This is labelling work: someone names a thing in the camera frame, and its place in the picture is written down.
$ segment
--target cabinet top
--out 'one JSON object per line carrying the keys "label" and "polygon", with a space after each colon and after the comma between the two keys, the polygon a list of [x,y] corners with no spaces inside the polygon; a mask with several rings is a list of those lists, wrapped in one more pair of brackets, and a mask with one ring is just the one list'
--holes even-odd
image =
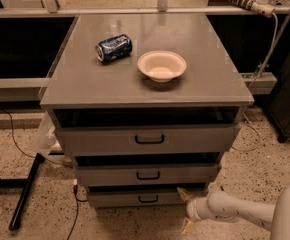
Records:
{"label": "cabinet top", "polygon": [[[103,64],[99,41],[119,34],[133,42],[130,56]],[[181,55],[185,73],[156,83],[137,68],[146,52]],[[79,16],[41,101],[45,109],[249,105],[250,94],[203,13]]]}

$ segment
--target paper bowl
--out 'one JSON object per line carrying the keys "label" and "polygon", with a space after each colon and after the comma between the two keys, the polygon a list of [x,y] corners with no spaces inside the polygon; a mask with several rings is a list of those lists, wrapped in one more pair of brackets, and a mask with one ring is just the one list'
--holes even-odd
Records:
{"label": "paper bowl", "polygon": [[155,82],[165,83],[182,75],[186,70],[185,60],[176,53],[152,51],[142,55],[138,69]]}

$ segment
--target soda can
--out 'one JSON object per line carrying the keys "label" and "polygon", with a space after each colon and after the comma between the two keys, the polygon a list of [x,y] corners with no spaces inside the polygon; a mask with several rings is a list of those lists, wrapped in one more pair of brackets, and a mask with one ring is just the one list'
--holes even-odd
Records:
{"label": "soda can", "polygon": [[132,40],[125,34],[100,41],[95,47],[97,58],[101,62],[128,56],[132,49]]}

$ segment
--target speckled floor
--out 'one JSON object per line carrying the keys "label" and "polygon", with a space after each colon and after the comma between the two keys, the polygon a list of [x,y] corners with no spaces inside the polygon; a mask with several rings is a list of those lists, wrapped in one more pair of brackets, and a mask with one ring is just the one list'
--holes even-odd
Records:
{"label": "speckled floor", "polygon": [[[222,170],[210,191],[222,186],[238,198],[275,203],[281,191],[290,184],[290,138],[284,144],[262,109],[249,108],[247,118],[260,134],[243,126],[231,149],[222,159]],[[13,114],[14,136],[21,149],[35,155],[33,149],[42,113]],[[0,178],[27,177],[32,158],[14,145],[8,115],[0,115]],[[38,170],[25,206],[20,230],[10,232],[8,225],[20,191],[0,191],[0,239],[67,239],[72,227],[76,202],[73,169],[45,161]],[[78,196],[85,198],[80,187]],[[140,208],[97,209],[79,204],[79,215],[71,239],[269,239],[269,232],[240,220],[235,224],[204,221],[194,230],[181,234],[185,210],[183,205]]]}

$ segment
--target drawer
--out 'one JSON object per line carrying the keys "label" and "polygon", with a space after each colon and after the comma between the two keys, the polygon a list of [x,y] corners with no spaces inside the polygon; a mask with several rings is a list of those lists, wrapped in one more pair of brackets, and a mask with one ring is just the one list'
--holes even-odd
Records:
{"label": "drawer", "polygon": [[133,166],[116,168],[78,168],[78,182],[83,186],[148,185],[211,182],[218,172],[217,164]]}
{"label": "drawer", "polygon": [[206,184],[158,185],[158,186],[118,186],[87,188],[87,199],[92,207],[123,207],[184,204],[177,186],[184,187],[197,196],[205,196]]}
{"label": "drawer", "polygon": [[224,152],[239,132],[238,125],[200,125],[182,129],[56,131],[66,155]]}

